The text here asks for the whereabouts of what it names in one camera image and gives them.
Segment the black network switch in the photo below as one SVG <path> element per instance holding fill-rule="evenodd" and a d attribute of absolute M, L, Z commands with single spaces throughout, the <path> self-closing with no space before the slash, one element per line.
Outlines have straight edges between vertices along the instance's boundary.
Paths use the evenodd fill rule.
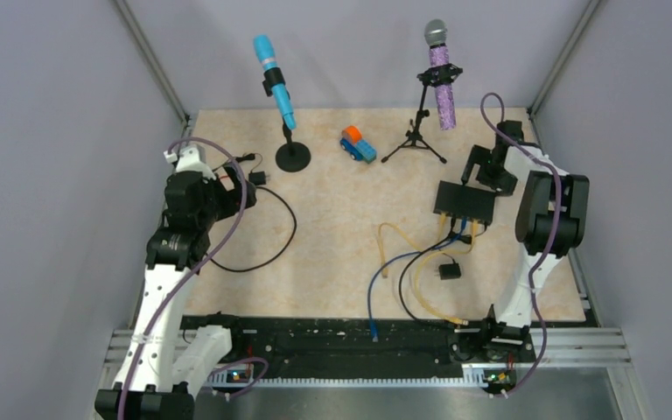
<path fill-rule="evenodd" d="M 490 226 L 494 219 L 495 199 L 493 192 L 442 180 L 437 187 L 433 213 Z"/>

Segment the black switch power adapter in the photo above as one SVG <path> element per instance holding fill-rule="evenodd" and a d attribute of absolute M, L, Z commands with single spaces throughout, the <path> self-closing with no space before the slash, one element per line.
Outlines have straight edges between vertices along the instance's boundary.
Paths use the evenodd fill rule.
<path fill-rule="evenodd" d="M 468 245 L 473 244 L 473 237 L 469 234 L 458 234 L 453 237 L 448 243 L 453 242 L 463 242 Z M 441 280 L 454 280 L 459 279 L 462 276 L 462 269 L 459 264 L 459 261 L 454 257 L 451 257 L 451 261 L 447 263 L 440 264 L 438 266 L 438 274 Z"/>

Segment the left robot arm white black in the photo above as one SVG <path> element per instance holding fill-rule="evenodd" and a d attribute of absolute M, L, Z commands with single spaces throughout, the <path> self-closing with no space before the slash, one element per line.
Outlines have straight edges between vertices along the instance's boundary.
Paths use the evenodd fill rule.
<path fill-rule="evenodd" d="M 217 169 L 194 144 L 164 156 L 173 171 L 165 181 L 162 222 L 146 245 L 143 295 L 122 365 L 94 399 L 102 419 L 191 419 L 196 396 L 219 362 L 240 359 L 246 347 L 239 332 L 211 325 L 176 353 L 194 282 L 256 203 L 256 187 L 232 155 Z"/>

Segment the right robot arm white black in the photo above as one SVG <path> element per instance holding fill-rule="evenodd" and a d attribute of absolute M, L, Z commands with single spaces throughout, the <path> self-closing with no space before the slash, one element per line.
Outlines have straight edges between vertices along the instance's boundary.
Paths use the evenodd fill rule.
<path fill-rule="evenodd" d="M 493 126 L 495 145 L 472 148 L 465 168 L 491 198 L 508 196 L 525 184 L 514 223 L 517 264 L 500 297 L 483 319 L 477 348 L 488 361 L 533 351 L 530 329 L 541 319 L 538 295 L 553 269 L 585 235 L 591 183 L 587 176 L 557 167 L 540 147 L 525 141 L 522 125 L 505 120 Z"/>

